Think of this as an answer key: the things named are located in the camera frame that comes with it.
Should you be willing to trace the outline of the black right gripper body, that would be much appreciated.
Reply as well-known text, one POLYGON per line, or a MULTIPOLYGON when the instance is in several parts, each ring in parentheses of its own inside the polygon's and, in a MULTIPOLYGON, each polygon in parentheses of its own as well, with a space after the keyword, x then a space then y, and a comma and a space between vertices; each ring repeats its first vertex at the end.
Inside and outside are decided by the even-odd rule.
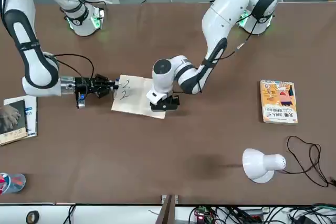
POLYGON ((88 95, 91 92, 92 85, 90 78, 75 77, 75 94, 88 95))

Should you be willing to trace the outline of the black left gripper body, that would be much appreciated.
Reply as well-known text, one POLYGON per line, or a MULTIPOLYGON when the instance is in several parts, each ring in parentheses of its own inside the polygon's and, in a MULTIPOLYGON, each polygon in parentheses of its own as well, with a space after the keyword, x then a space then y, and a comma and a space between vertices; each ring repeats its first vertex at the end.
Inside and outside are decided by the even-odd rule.
POLYGON ((158 103, 159 106, 179 106, 180 100, 179 95, 171 95, 165 99, 161 99, 158 103))

